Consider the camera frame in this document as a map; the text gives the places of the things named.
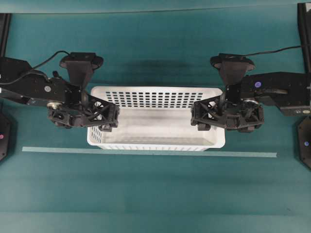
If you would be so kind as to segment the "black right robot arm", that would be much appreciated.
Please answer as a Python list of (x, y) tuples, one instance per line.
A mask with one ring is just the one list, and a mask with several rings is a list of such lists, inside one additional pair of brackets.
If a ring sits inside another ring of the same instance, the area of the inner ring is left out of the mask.
[(311, 75), (273, 72), (246, 75), (224, 92), (191, 106), (192, 126), (208, 131), (216, 126), (228, 131), (251, 133), (264, 124), (263, 107), (275, 106), (284, 116), (311, 114)]

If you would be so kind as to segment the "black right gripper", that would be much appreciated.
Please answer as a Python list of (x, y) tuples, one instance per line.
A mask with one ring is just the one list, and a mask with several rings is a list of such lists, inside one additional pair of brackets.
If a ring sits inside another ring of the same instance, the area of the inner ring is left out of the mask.
[(194, 103), (190, 124), (197, 125), (199, 131), (215, 126), (251, 133), (260, 128), (264, 123), (263, 107), (254, 99), (243, 99), (241, 93), (240, 84), (227, 85), (221, 95)]

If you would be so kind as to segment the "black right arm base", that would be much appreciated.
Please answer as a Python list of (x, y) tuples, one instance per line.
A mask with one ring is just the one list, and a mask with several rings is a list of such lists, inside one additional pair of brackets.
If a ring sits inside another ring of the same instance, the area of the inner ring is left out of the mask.
[(295, 158), (311, 170), (311, 117), (306, 116), (294, 125)]

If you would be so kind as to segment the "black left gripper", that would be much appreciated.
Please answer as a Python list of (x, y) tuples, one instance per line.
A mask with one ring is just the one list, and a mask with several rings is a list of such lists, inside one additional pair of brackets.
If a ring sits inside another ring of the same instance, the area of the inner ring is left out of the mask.
[(62, 84), (46, 93), (48, 119), (58, 127), (98, 127), (111, 132), (118, 127), (120, 108), (90, 95), (81, 85)]

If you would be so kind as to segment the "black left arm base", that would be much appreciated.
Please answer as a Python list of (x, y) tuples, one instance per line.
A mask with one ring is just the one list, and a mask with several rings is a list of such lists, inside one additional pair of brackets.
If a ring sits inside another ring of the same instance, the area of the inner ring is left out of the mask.
[(0, 106), (0, 164), (4, 164), (16, 152), (17, 127), (16, 118), (9, 113), (8, 107)]

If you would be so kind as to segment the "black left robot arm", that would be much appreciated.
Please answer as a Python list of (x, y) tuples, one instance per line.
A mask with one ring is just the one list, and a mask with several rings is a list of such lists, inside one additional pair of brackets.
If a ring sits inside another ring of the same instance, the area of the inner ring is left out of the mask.
[(46, 107), (47, 118), (58, 127), (98, 127), (100, 131), (111, 132), (119, 123), (119, 106), (86, 91), (94, 71), (103, 62), (95, 53), (70, 53), (59, 63), (68, 72), (66, 81), (57, 71), (49, 78), (27, 61), (3, 57), (0, 96), (24, 105)]

